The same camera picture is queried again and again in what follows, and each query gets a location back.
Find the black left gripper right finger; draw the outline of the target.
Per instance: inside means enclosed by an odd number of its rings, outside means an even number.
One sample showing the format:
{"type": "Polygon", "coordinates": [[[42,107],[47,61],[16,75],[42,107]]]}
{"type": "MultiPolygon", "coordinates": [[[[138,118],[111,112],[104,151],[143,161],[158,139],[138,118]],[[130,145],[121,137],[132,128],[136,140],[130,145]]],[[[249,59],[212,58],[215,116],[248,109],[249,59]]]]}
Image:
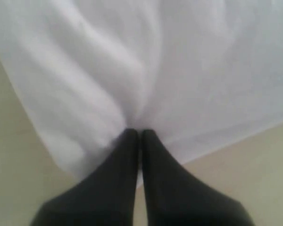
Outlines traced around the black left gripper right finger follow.
{"type": "Polygon", "coordinates": [[[236,200],[190,174],[156,132],[141,134],[142,173],[149,226],[250,226],[236,200]]]}

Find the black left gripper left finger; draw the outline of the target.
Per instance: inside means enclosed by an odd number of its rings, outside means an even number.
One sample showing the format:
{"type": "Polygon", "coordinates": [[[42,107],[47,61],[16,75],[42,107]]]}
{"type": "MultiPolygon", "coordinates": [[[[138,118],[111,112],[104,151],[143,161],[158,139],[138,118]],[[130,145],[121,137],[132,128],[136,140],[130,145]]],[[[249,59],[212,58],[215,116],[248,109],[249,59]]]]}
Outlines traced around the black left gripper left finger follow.
{"type": "Polygon", "coordinates": [[[86,179],[45,202],[33,226],[131,226],[139,164],[139,137],[126,129],[109,157],[86,179]]]}

